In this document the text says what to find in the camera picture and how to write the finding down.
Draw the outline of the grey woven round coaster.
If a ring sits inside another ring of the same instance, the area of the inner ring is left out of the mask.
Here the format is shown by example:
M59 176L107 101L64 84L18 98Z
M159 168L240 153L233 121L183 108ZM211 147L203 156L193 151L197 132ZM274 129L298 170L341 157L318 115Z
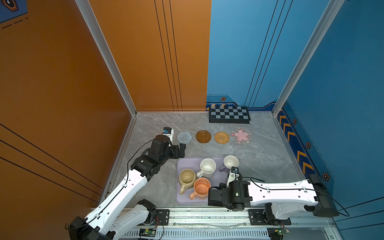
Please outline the grey woven round coaster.
M192 135L189 132L181 132L178 134L177 140L180 144L188 144L192 140Z

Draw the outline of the purple white ceramic mug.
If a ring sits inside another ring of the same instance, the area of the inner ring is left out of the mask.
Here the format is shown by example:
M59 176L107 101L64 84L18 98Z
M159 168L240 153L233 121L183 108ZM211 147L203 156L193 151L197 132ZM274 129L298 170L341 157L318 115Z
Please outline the purple white ceramic mug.
M219 172L229 173L232 167L237 168L239 164L240 162L237 157L232 155L226 156L223 160L223 165L219 167Z

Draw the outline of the yellow ceramic mug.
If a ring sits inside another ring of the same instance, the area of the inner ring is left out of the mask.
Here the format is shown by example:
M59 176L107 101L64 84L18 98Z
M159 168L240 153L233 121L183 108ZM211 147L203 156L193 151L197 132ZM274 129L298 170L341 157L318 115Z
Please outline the yellow ceramic mug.
M181 185L180 195L183 195L187 189L194 186L197 179L195 172L191 169L184 169L179 174L179 184Z

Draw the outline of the brown wooden round coaster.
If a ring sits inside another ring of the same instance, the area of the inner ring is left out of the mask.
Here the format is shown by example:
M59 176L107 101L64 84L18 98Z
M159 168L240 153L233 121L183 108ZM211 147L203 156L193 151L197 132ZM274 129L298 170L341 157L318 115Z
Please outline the brown wooden round coaster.
M212 139L212 135L209 131L201 130L197 132L196 139L198 142L206 144Z

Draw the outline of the woven rattan round coaster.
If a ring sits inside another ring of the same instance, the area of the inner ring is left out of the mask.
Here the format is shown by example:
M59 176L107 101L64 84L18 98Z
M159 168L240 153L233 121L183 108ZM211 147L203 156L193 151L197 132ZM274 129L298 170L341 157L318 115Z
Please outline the woven rattan round coaster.
M215 141L219 144L227 144L230 141L229 134L225 132L217 132L214 138L215 138Z

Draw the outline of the pink cherry blossom coaster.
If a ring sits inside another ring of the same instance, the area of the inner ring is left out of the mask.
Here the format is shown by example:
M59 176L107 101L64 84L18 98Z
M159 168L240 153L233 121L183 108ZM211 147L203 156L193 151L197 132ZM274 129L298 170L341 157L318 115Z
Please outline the pink cherry blossom coaster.
M237 144L248 144L251 142L252 133L244 128L237 128L231 132L231 137L235 139Z

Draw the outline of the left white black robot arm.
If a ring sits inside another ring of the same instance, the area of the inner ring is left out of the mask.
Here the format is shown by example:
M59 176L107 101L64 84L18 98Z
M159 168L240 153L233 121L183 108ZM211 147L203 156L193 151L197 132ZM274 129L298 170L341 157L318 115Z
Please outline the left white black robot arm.
M186 144L173 145L172 135L157 135L128 168L112 193L86 217L76 217L68 227L71 240L118 240L137 225L153 222L156 206L141 200L128 213L122 210L169 159L185 156Z

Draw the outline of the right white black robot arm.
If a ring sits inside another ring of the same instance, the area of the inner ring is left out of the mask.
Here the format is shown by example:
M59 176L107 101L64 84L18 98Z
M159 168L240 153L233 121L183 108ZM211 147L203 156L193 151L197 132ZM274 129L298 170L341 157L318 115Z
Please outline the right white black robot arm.
M227 185L221 184L209 190L208 205L233 212L264 206L264 216L270 224L304 212L324 218L340 215L336 200L317 175L292 183L258 183L255 178L247 181L233 179Z

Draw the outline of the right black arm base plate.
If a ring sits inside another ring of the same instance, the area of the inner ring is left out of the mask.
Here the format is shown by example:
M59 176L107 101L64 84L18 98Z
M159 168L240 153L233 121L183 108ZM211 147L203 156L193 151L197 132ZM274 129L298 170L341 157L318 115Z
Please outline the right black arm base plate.
M292 224L290 219L278 220L271 211L266 209L249 209L248 210L250 223L252 226L256 225L271 225L278 226L280 224L290 226Z

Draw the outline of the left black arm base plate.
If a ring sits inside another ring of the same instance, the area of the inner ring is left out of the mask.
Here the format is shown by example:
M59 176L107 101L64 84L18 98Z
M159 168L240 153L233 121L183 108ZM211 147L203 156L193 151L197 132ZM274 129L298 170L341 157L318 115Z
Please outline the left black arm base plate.
M141 226L149 226L155 227L158 224L167 226L169 224L170 218L170 210L169 209L156 209L156 211L151 211L147 217L147 219L138 225Z

